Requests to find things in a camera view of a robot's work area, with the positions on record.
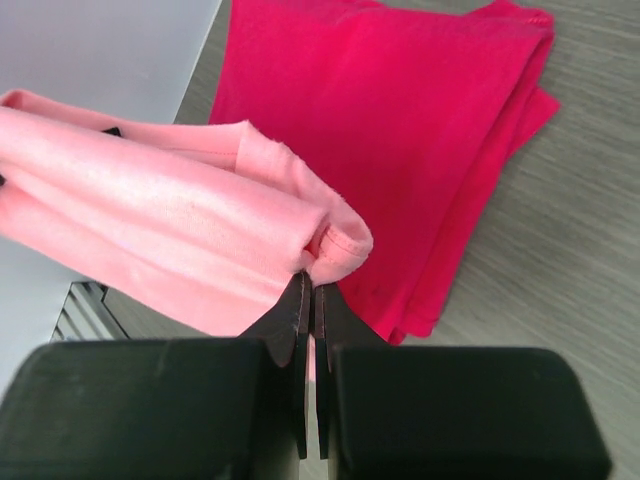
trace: folded red shirt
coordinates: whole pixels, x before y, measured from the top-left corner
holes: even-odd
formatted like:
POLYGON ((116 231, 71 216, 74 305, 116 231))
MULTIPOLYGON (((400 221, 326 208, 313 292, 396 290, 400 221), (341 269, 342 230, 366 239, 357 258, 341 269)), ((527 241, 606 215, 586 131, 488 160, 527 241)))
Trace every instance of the folded red shirt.
POLYGON ((428 335, 508 157, 558 109, 537 87, 553 17, 373 1, 233 0, 211 123, 286 143, 370 226, 340 282, 394 343, 428 335))

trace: pink shirt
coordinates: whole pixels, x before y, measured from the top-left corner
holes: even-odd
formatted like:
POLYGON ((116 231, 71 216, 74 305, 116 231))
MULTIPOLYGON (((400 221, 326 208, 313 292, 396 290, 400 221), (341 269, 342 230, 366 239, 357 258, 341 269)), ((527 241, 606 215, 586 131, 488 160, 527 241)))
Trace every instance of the pink shirt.
POLYGON ((0 105, 0 234, 203 332, 237 335, 293 273, 333 282, 372 248, 345 201, 248 122, 141 124, 25 91, 0 105))

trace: pink fabric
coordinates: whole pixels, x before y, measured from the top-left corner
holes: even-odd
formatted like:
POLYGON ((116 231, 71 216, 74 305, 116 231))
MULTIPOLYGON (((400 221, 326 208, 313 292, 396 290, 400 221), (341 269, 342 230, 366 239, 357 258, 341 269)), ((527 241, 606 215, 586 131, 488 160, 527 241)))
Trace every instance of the pink fabric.
POLYGON ((552 24, 508 0, 233 0, 210 122, 249 119, 362 215, 376 248, 340 287, 383 338, 431 332, 507 158, 558 109, 536 85, 552 24))
POLYGON ((0 104, 0 234, 203 332, 237 335, 293 273, 333 282, 372 247, 248 122, 140 124, 24 91, 0 104), (124 139, 100 132, 114 126, 124 139))

